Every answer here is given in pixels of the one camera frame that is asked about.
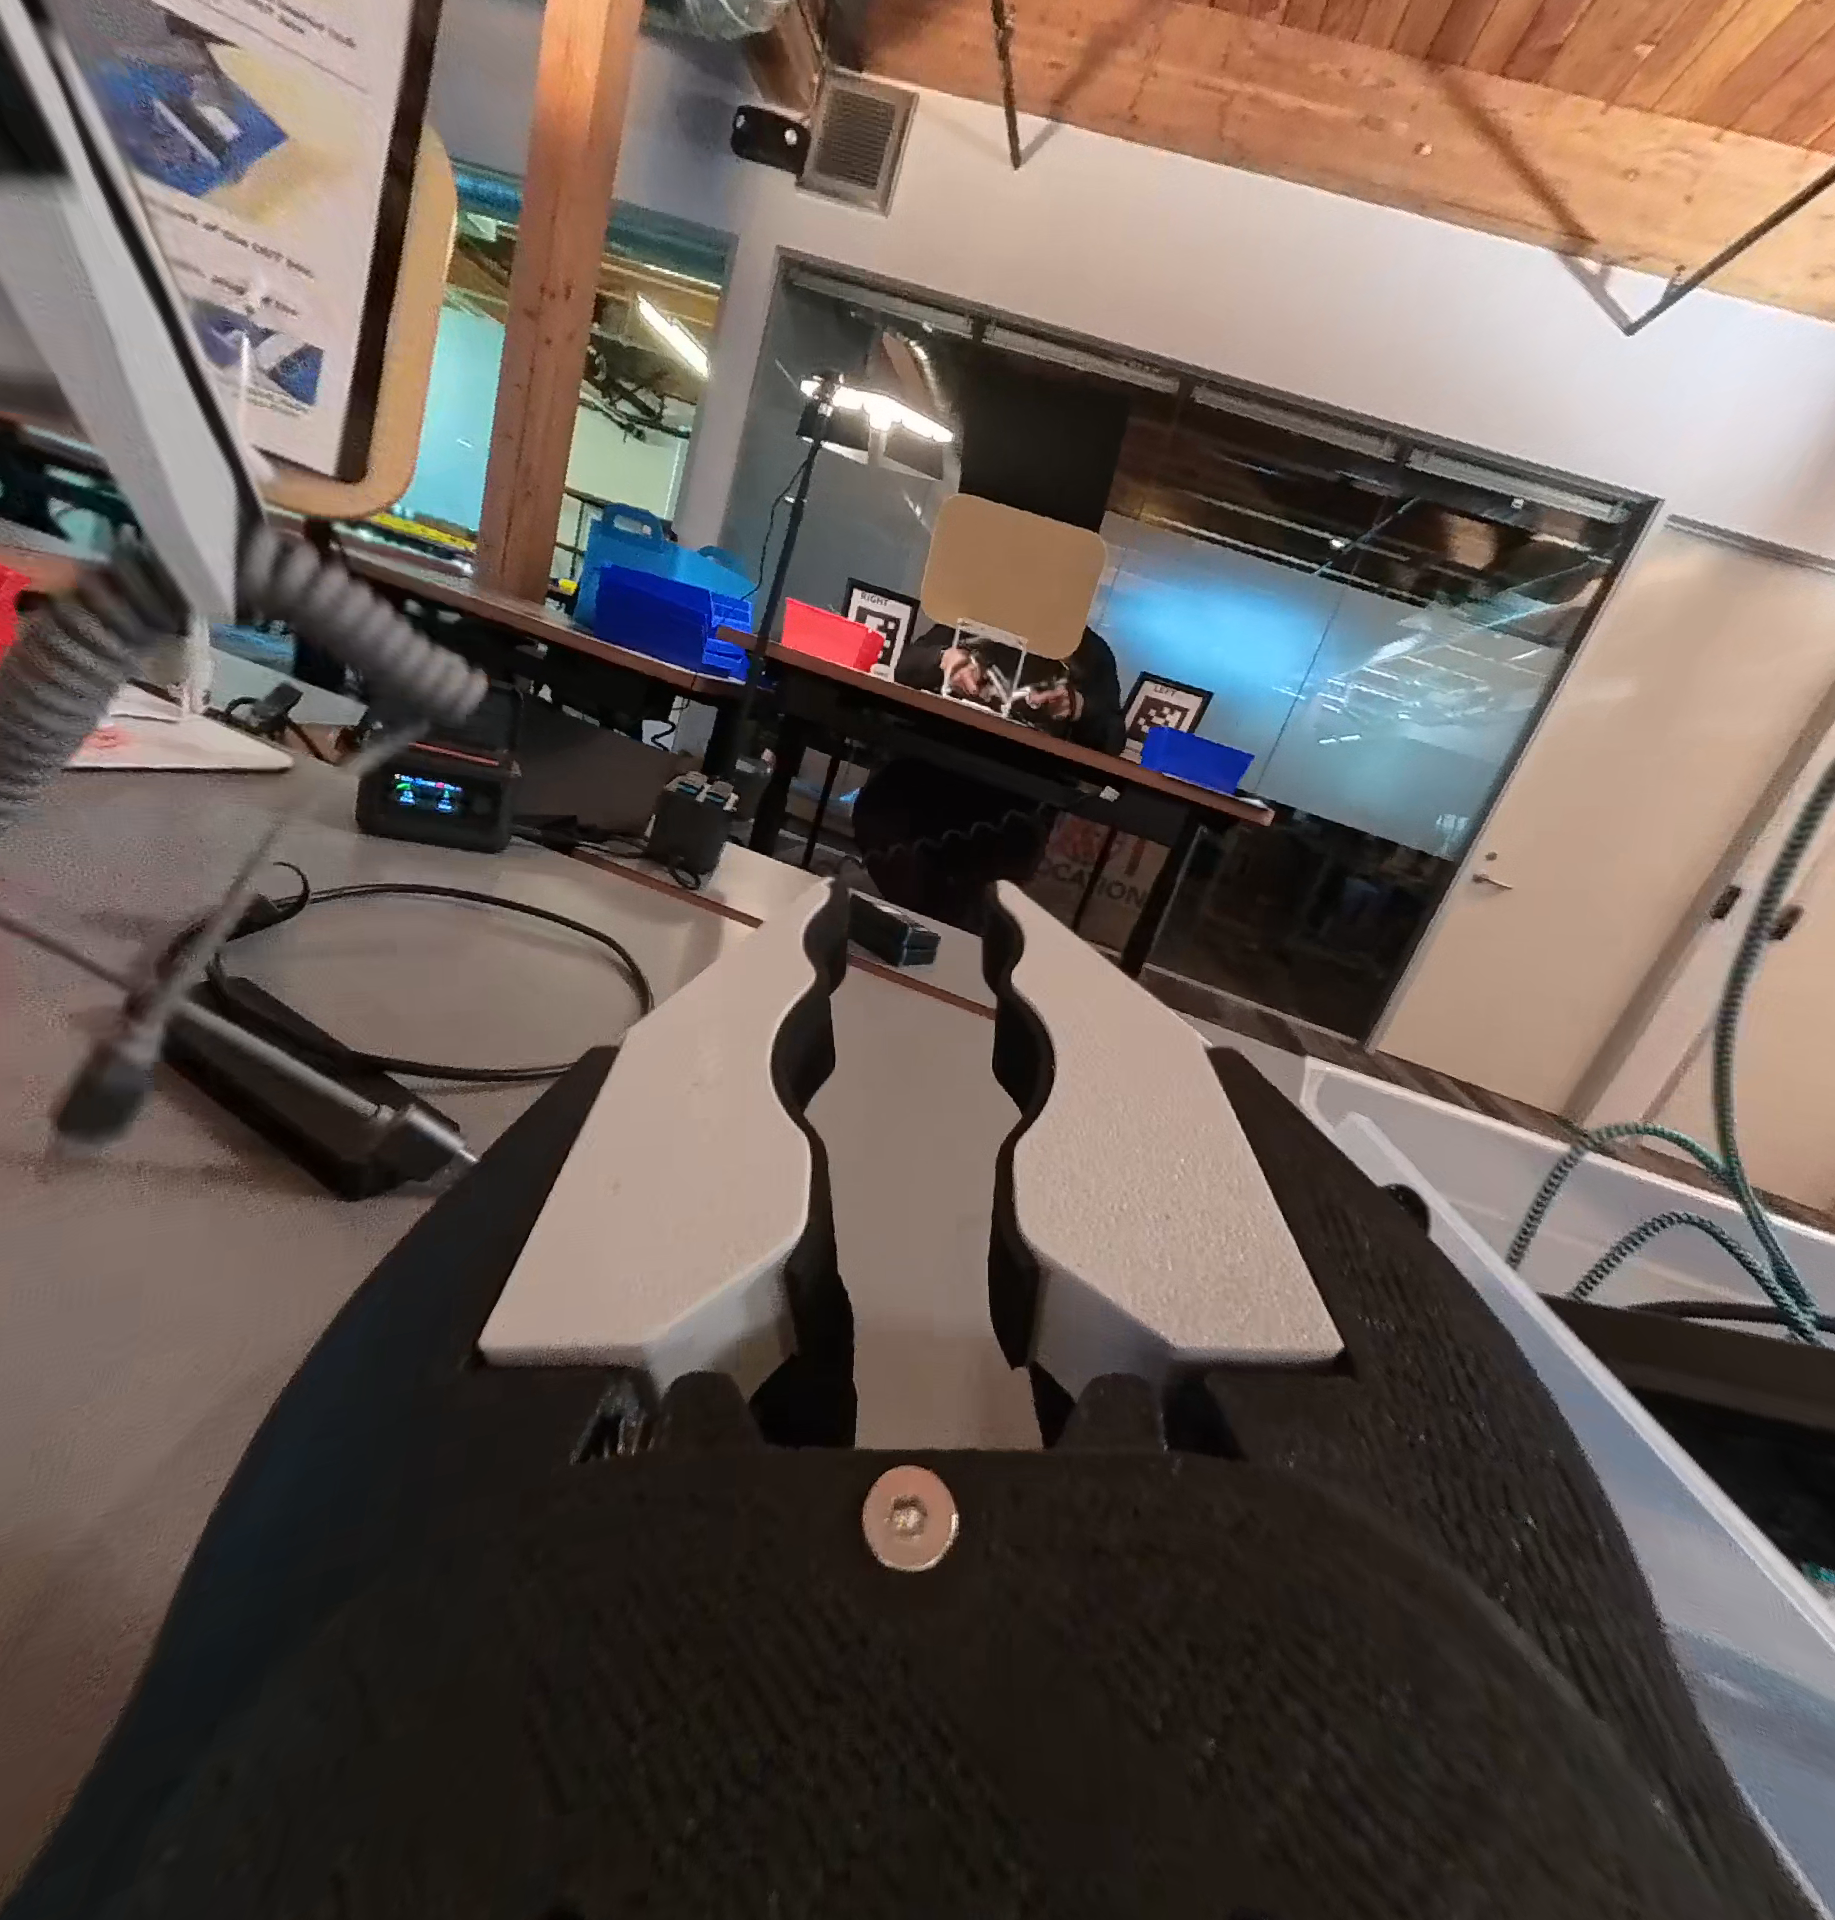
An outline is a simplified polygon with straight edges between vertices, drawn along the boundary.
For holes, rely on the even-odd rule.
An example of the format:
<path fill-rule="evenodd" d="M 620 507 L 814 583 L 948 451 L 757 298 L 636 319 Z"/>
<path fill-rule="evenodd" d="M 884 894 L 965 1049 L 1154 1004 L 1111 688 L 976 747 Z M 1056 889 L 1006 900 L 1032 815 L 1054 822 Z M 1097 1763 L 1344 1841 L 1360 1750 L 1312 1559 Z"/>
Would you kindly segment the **small black box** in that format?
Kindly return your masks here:
<path fill-rule="evenodd" d="M 893 971 L 924 971 L 938 957 L 938 930 L 870 895 L 849 900 L 849 940 Z"/>

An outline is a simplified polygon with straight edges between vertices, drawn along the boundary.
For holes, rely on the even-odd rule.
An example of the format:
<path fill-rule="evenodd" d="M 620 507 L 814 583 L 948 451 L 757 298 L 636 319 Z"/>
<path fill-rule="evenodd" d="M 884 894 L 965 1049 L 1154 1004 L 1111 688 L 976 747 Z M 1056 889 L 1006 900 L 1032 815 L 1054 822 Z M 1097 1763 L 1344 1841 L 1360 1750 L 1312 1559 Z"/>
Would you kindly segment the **brown wooden table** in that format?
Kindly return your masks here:
<path fill-rule="evenodd" d="M 703 750 L 705 774 L 711 780 L 731 780 L 737 770 L 746 688 L 736 678 L 594 635 L 561 611 L 479 587 L 454 570 L 395 555 L 378 543 L 339 542 L 334 553 L 399 608 L 441 611 L 485 629 L 501 656 L 517 656 L 530 647 L 540 648 L 549 661 L 589 659 L 611 681 L 630 676 L 708 707 L 711 722 Z"/>
<path fill-rule="evenodd" d="M 1138 977 L 1165 927 L 1196 840 L 1229 824 L 1274 822 L 1274 809 L 1252 797 L 1226 797 L 1128 758 L 1004 722 L 980 707 L 771 644 L 736 628 L 722 628 L 719 634 L 726 643 L 737 643 L 753 659 L 741 685 L 740 720 L 748 720 L 758 702 L 766 702 L 775 720 L 775 762 L 748 837 L 758 855 L 775 848 L 790 786 L 809 747 L 826 752 L 834 765 L 854 750 L 922 758 L 1027 801 L 1049 804 L 1165 845 L 1165 864 L 1118 954 L 1122 968 Z"/>

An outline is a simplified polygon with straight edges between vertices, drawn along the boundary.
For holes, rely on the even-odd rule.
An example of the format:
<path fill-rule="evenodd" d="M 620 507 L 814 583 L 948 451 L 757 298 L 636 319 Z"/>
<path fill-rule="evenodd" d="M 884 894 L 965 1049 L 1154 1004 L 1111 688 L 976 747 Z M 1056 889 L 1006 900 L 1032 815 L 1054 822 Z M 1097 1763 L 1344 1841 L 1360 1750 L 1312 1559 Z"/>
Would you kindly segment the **black power station with display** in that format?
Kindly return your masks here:
<path fill-rule="evenodd" d="M 438 741 L 406 741 L 356 781 L 354 827 L 475 855 L 500 855 L 515 837 L 518 762 Z"/>

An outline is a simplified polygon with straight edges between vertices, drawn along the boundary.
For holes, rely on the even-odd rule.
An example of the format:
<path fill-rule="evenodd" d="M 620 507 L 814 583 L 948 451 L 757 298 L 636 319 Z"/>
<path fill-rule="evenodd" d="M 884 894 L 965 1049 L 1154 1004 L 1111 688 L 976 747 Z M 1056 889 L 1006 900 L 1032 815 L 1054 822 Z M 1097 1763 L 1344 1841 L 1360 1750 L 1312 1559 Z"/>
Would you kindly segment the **white box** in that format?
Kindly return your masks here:
<path fill-rule="evenodd" d="M 1733 1199 L 1684 1169 L 1578 1169 L 1573 1210 L 1521 1236 L 1565 1140 L 1467 1100 L 1321 1058 L 1294 1099 L 1380 1186 L 1405 1186 L 1431 1243 L 1500 1314 L 1618 1511 L 1707 1726 L 1751 1805 L 1835 1916 L 1835 1544 L 1783 1544 L 1742 1467 L 1689 1453 L 1694 1414 L 1835 1438 L 1835 1358 L 1740 1353 L 1769 1335 L 1755 1294 L 1714 1251 L 1646 1251 L 1594 1303 L 1566 1286 L 1651 1214 L 1740 1227 Z"/>

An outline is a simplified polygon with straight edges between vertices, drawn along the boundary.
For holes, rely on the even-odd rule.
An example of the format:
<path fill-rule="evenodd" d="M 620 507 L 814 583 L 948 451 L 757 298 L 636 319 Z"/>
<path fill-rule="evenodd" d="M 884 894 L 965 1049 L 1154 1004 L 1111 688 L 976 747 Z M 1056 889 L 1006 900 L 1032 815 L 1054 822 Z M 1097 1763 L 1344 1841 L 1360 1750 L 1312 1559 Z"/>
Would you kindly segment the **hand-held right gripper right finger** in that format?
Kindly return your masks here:
<path fill-rule="evenodd" d="M 1318 1371 L 1341 1335 L 1213 1049 L 1013 882 L 989 897 L 999 1145 L 989 1300 L 1046 1377 Z"/>

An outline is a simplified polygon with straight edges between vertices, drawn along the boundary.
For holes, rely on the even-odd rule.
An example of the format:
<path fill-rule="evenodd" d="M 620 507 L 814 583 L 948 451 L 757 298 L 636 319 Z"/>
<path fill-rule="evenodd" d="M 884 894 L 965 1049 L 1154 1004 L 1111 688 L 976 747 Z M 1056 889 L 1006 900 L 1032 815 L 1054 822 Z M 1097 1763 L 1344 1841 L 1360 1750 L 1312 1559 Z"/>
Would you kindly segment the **small black charger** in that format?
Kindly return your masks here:
<path fill-rule="evenodd" d="M 737 783 L 680 774 L 660 791 L 640 844 L 640 859 L 697 890 L 714 875 L 737 822 Z"/>

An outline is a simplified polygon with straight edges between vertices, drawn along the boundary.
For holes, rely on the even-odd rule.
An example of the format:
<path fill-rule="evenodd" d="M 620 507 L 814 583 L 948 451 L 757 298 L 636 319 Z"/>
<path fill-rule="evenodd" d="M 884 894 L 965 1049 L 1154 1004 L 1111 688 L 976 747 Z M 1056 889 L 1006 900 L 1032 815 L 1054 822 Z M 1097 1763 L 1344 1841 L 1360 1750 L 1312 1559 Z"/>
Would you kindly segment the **glass partition window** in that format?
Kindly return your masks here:
<path fill-rule="evenodd" d="M 1274 822 L 1196 840 L 1154 964 L 1368 1038 L 1654 503 L 785 254 L 722 515 L 758 578 L 800 378 L 885 345 L 934 364 L 949 496 L 1097 530 L 1124 702 L 1206 688 L 1253 755 Z"/>

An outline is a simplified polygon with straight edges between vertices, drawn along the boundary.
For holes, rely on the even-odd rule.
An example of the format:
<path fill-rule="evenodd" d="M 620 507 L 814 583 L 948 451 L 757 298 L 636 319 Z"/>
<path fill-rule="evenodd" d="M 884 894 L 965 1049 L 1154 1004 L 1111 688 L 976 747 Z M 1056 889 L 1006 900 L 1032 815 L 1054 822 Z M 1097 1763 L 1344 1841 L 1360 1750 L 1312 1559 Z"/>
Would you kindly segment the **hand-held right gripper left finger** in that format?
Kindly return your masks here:
<path fill-rule="evenodd" d="M 629 1031 L 479 1335 L 487 1364 L 767 1377 L 831 1340 L 807 1106 L 846 930 L 846 889 L 812 881 Z"/>

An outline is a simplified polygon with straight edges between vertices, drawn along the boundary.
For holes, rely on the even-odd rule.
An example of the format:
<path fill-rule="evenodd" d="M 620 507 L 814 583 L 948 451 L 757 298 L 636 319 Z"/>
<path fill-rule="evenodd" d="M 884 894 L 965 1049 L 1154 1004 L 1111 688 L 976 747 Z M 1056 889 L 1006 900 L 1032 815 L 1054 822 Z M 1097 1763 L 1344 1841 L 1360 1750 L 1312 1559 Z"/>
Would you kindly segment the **printed instruction sheet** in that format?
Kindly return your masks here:
<path fill-rule="evenodd" d="M 369 461 L 440 12 L 57 3 L 237 430 L 339 481 Z"/>

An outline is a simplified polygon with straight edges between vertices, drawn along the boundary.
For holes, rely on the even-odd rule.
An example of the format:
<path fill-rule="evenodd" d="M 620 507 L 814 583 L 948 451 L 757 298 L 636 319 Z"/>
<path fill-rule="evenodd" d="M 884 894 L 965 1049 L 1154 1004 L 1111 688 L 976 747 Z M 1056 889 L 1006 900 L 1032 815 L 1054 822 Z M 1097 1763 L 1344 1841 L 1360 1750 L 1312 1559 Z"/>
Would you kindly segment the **pale door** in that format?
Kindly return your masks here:
<path fill-rule="evenodd" d="M 1662 518 L 1609 587 L 1372 1048 L 1565 1113 L 1835 707 L 1835 564 Z"/>

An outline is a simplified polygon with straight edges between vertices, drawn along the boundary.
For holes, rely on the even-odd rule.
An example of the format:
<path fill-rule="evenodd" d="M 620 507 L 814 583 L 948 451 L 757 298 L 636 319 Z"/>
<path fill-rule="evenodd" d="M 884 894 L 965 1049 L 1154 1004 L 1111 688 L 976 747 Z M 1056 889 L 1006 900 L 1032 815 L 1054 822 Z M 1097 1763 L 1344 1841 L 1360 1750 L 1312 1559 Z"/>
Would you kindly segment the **large blue plastic bin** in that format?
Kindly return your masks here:
<path fill-rule="evenodd" d="M 669 537 L 666 525 L 645 510 L 605 503 L 592 515 L 578 553 L 571 619 L 594 632 L 594 600 L 605 568 L 626 568 L 647 578 L 703 588 L 711 595 L 716 621 L 754 628 L 754 578 L 722 545 L 686 545 Z"/>

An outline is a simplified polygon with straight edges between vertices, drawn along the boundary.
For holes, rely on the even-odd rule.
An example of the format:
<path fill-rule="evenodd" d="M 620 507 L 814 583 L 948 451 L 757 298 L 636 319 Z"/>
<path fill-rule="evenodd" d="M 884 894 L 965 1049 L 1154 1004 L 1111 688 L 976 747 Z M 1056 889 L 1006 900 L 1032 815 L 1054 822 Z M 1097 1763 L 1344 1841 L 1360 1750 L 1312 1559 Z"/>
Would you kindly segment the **black tripod light stand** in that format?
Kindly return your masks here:
<path fill-rule="evenodd" d="M 863 628 L 854 659 L 887 676 L 918 628 L 920 575 L 960 469 L 934 364 L 885 345 L 855 372 L 814 369 L 800 378 L 790 444 L 783 533 L 764 550 L 762 647 L 812 647 L 846 619 Z"/>

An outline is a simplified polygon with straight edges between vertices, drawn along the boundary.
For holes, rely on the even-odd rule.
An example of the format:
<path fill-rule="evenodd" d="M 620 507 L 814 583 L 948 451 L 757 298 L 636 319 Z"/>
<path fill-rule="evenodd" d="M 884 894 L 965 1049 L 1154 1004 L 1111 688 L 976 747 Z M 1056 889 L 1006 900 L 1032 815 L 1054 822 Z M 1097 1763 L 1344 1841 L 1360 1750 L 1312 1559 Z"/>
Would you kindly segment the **grey wall vent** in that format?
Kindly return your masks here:
<path fill-rule="evenodd" d="M 819 85 L 809 120 L 809 150 L 798 173 L 803 195 L 887 216 L 922 94 L 834 66 Z"/>

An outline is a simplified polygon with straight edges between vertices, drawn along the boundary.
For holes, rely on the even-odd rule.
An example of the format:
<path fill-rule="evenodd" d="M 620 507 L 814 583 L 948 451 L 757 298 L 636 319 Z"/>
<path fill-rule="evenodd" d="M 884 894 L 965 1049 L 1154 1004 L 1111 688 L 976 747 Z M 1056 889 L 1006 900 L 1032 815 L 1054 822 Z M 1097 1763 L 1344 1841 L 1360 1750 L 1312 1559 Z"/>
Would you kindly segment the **small red plastic bin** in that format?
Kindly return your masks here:
<path fill-rule="evenodd" d="M 807 659 L 869 674 L 865 661 L 877 654 L 877 639 L 829 608 L 785 597 L 779 647 Z"/>

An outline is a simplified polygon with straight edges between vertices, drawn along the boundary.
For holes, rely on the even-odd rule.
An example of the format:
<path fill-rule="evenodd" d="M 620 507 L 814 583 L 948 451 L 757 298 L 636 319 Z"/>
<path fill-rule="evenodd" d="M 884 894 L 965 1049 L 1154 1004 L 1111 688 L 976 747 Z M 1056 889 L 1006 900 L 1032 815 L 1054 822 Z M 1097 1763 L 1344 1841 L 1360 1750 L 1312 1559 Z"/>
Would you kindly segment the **wooden post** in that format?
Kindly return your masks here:
<path fill-rule="evenodd" d="M 606 251 L 640 2 L 549 2 L 475 542 L 481 585 L 542 600 Z"/>

